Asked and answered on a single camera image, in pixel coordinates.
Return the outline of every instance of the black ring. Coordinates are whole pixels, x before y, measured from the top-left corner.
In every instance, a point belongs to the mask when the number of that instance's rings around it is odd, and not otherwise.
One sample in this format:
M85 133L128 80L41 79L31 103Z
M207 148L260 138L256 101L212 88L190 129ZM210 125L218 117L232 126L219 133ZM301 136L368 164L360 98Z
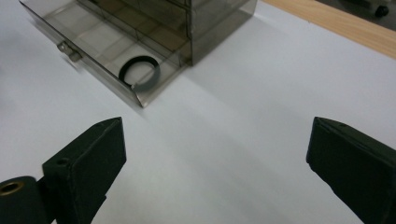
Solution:
M119 72L119 80L121 82L125 83L127 86L132 87L131 84L129 84L125 81L125 76L126 76L126 73L128 72L128 69L135 63L151 63L152 66L154 67L154 74L146 82L144 82L142 84L134 85L133 90L134 91L147 91L147 90L151 89L153 86L155 86L157 84L158 80L160 80L161 69L160 69L160 65L158 64L158 62L150 56L137 56L137 57L132 58L128 62L126 62L122 66L122 68Z

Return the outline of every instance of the black round object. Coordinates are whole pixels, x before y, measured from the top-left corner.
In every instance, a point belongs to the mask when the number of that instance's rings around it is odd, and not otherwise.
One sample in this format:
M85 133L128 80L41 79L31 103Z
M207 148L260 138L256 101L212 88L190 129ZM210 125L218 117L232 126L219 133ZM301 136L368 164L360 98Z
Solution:
M381 18L388 15L388 13L389 13L388 7L380 6L376 9L375 16Z
M126 62L126 64L122 66L122 68L119 72L119 80L121 82L125 83L127 86L132 87L131 84L129 84L125 81L125 76L126 76L126 73L128 72L128 69L135 63L150 63L153 66L154 74L146 82L134 85L133 90L138 92L138 91L147 91L147 90L151 89L160 80L161 69L160 69L160 65L158 64L158 62L150 56L137 56L137 57L132 58L128 62Z

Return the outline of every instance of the bolt hole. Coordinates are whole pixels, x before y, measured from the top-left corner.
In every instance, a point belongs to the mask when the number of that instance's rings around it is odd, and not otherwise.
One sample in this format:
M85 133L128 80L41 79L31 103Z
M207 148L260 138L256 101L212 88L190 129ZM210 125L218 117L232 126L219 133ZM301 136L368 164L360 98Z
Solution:
M12 194L23 187L23 182L11 182L0 187L0 196Z
M60 160L56 161L56 164L58 165L66 165L67 163L69 163L69 159L67 158L61 158Z

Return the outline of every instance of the wooden surface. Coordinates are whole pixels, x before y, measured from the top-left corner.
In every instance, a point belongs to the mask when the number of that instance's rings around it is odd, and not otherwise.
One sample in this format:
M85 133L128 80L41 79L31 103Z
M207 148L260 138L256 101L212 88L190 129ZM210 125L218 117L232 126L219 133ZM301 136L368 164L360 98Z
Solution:
M315 0L262 0L396 59L396 32Z

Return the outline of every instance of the transparent gray organizer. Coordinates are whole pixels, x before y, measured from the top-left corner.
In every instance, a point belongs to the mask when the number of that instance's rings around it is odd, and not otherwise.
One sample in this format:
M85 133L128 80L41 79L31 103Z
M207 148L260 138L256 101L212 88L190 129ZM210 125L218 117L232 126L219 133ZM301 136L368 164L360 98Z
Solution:
M254 13L257 0L26 0L36 24L122 99L142 107ZM149 56L158 64L134 63Z

